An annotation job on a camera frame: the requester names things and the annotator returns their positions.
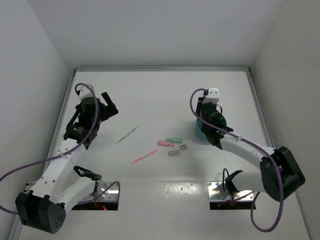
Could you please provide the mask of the green highlighter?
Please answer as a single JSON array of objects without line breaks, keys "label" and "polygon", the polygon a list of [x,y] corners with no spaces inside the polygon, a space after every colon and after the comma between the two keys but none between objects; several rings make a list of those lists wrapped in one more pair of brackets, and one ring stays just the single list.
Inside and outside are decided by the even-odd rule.
[{"label": "green highlighter", "polygon": [[183,139],[180,137],[167,137],[165,140],[175,144],[181,144],[183,142]]}]

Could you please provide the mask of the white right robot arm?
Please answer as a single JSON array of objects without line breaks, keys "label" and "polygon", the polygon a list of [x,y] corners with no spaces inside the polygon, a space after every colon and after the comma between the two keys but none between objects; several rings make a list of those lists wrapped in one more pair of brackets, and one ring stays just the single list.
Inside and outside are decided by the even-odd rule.
[{"label": "white right robot arm", "polygon": [[281,202],[306,182],[288,148],[282,146],[275,149],[237,136],[217,110],[217,102],[205,96],[198,98],[196,109],[192,112],[200,121],[200,130],[212,146],[237,155],[259,170],[256,173],[243,170],[233,172],[224,179],[228,194],[253,190],[267,193],[273,200]]}]

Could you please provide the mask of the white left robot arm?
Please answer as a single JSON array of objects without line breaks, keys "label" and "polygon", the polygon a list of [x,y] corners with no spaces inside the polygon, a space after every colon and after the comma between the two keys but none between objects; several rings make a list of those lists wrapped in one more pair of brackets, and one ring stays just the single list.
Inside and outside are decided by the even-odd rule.
[{"label": "white left robot arm", "polygon": [[20,222],[50,234],[62,227],[67,213],[83,199],[98,193],[102,176],[77,165],[98,135],[101,122],[117,115],[116,105],[106,92],[105,103],[91,93],[79,94],[80,103],[66,126],[63,139],[42,176],[15,199]]}]

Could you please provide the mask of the green thin pen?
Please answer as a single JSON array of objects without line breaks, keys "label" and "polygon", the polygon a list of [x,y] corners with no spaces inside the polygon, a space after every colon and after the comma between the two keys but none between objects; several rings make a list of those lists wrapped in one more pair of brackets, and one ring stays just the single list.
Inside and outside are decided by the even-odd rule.
[{"label": "green thin pen", "polygon": [[121,139],[119,139],[116,142],[116,145],[119,144],[120,142],[122,142],[124,139],[126,139],[129,135],[131,135],[139,126],[135,126],[132,130],[130,130],[129,132],[127,132]]}]

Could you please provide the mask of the teal round organizer container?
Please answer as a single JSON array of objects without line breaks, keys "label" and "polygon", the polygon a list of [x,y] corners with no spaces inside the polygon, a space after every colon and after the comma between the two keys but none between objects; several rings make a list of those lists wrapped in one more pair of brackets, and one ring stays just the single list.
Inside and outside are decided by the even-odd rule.
[{"label": "teal round organizer container", "polygon": [[[220,121],[221,121],[224,125],[227,124],[227,121],[226,121],[226,119],[225,119],[225,117],[224,117],[223,115],[220,117]],[[199,119],[197,119],[196,122],[195,122],[195,133],[196,133],[197,137],[198,137],[201,141],[207,143],[208,140],[207,140],[207,138],[206,138],[206,135],[201,131],[201,126],[202,126],[202,122],[201,122]]]}]

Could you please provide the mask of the pink highlighter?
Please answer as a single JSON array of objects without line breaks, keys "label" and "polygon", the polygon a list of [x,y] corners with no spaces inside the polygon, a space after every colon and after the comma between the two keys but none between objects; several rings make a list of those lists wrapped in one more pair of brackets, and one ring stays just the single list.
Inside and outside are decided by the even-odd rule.
[{"label": "pink highlighter", "polygon": [[157,141],[157,145],[161,146],[161,147],[174,147],[175,146],[175,144],[173,142],[161,140],[161,139]]}]

